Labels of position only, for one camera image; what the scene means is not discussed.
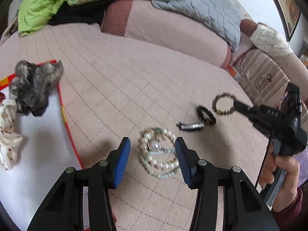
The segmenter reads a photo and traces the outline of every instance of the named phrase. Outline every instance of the red sleeve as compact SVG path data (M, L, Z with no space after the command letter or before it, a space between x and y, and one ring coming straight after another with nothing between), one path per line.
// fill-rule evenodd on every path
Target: red sleeve
M280 212L272 211L274 218L280 228L280 231L286 231L294 222L295 218L301 212L301 203L303 200L303 191L297 188L297 196L290 206Z

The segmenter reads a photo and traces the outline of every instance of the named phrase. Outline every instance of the pink pillow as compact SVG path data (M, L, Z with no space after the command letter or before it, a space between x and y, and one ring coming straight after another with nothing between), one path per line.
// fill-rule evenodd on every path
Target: pink pillow
M184 15L156 9L150 1L112 3L101 29L164 46L222 68L231 59L230 46L216 33Z
M256 47L254 44L250 41L249 37L241 32L241 39L240 39L240 47L238 51L231 53L231 60L230 65L234 66L235 63L243 57L243 55L247 54L250 50L255 49Z

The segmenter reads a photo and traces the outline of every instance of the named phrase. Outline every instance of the gray pillow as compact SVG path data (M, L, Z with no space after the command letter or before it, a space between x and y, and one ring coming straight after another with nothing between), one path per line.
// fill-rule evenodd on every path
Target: gray pillow
M152 0L155 8L172 10L189 16L208 27L237 51L240 44L241 11L230 0Z

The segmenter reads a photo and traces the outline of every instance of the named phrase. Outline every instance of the patterned bedding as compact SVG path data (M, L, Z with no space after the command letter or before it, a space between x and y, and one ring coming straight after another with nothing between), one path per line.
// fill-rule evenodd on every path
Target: patterned bedding
M275 107L290 82L278 64L259 49L249 51L234 67L242 77L240 85L254 105L265 104ZM308 109L304 102L301 127L308 133Z
M198 122L196 106L211 108L218 93L229 91L252 105L225 70L162 46L101 33L98 24L81 23L45 26L23 38L13 34L0 47L1 77L13 73L21 59L62 61L62 99L85 167L105 158L123 136L130 138L123 182L109 191L118 231L189 230L197 192L187 187L180 173L158 179L146 172L139 162L138 141L145 128L166 127L183 136L200 157L223 168L240 166L255 182L267 140L248 119L240 114L215 116L215 126L195 133L176 127L179 121ZM222 199L221 190L218 230L222 230Z

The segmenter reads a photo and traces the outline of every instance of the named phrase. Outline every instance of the pearl bracelet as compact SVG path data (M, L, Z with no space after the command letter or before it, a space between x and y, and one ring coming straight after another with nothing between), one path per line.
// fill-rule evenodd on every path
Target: pearl bracelet
M162 149L162 145L159 139L165 139L167 136L173 144L175 143L176 136L172 134L171 131L161 128L151 128L143 133L143 138L141 138L141 149L143 150L143 155L141 156L141 161L150 175L157 178L163 179L174 176L180 171L179 161L175 153L175 149ZM175 158L166 163L159 162L153 158L156 155L163 154L174 154ZM162 173L155 173L155 170L164 170Z

